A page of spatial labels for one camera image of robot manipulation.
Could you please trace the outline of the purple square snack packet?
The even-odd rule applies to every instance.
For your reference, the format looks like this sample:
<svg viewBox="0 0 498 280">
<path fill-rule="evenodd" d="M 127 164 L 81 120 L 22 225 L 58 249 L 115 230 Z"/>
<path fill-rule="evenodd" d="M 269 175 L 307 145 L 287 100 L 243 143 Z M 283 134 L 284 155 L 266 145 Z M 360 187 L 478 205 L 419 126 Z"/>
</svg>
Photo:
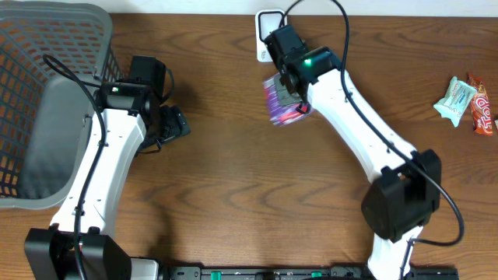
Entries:
<svg viewBox="0 0 498 280">
<path fill-rule="evenodd" d="M 263 82 L 269 120 L 275 126 L 292 124 L 307 117 L 297 110 L 300 107 L 299 95 L 289 93 L 280 78 L 280 74 L 275 74 Z"/>
</svg>

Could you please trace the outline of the teal snack packet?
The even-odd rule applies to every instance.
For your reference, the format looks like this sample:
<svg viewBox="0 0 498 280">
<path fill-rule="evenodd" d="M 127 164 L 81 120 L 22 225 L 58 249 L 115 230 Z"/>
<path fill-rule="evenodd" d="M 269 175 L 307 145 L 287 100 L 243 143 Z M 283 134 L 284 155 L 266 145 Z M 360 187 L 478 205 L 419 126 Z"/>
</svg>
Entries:
<svg viewBox="0 0 498 280">
<path fill-rule="evenodd" d="M 445 96 L 433 108 L 442 118 L 447 118 L 456 128 L 477 90 L 454 76 L 449 83 Z"/>
</svg>

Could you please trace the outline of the orange Top snack bar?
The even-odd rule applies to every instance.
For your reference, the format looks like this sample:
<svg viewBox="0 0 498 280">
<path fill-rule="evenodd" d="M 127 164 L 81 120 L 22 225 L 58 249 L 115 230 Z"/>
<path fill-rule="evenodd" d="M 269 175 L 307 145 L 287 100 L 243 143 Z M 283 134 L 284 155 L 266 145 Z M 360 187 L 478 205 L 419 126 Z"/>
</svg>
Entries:
<svg viewBox="0 0 498 280">
<path fill-rule="evenodd" d="M 476 94 L 471 101 L 474 132 L 480 135 L 492 136 L 490 102 L 484 82 L 480 77 L 469 72 L 468 84 L 476 90 Z"/>
</svg>

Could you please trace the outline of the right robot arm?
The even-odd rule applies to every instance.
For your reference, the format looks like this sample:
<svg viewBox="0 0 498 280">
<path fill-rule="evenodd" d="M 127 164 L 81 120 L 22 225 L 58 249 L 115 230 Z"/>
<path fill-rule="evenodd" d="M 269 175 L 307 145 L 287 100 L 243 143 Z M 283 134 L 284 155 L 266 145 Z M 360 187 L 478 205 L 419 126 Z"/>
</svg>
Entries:
<svg viewBox="0 0 498 280">
<path fill-rule="evenodd" d="M 374 232 L 367 267 L 375 279 L 410 271 L 412 245 L 440 207 L 441 161 L 397 135 L 366 102 L 328 48 L 268 47 L 281 84 L 318 111 L 360 162 L 371 186 L 361 211 Z"/>
</svg>

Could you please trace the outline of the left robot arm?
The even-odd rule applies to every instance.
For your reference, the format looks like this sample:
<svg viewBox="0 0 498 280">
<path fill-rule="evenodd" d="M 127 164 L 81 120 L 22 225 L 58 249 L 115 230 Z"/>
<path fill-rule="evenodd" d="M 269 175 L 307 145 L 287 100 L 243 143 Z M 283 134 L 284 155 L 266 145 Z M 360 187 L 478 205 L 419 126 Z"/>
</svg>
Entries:
<svg viewBox="0 0 498 280">
<path fill-rule="evenodd" d="M 132 160 L 190 128 L 154 86 L 105 82 L 90 94 L 89 141 L 69 193 L 46 229 L 32 228 L 24 250 L 36 279 L 163 279 L 154 258 L 131 257 L 115 241 L 117 209 Z"/>
</svg>

